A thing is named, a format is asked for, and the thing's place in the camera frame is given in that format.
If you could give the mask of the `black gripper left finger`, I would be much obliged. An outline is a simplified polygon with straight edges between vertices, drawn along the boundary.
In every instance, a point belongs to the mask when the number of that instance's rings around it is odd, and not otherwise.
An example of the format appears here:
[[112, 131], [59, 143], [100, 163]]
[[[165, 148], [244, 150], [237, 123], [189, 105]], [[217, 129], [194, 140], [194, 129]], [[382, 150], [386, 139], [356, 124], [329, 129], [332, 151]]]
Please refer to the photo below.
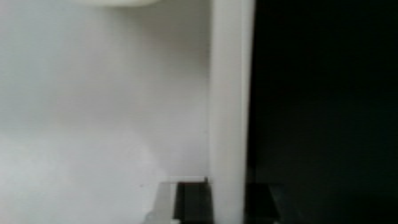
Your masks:
[[144, 224], [213, 224], [212, 184], [206, 177], [173, 177], [158, 184]]

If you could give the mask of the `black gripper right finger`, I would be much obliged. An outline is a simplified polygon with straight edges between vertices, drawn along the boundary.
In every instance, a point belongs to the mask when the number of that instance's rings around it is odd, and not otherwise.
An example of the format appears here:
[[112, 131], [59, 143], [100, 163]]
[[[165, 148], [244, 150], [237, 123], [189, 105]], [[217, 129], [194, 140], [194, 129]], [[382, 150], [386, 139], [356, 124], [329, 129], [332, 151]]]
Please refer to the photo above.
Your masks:
[[251, 183], [245, 190], [245, 224], [274, 224], [279, 212], [267, 184]]

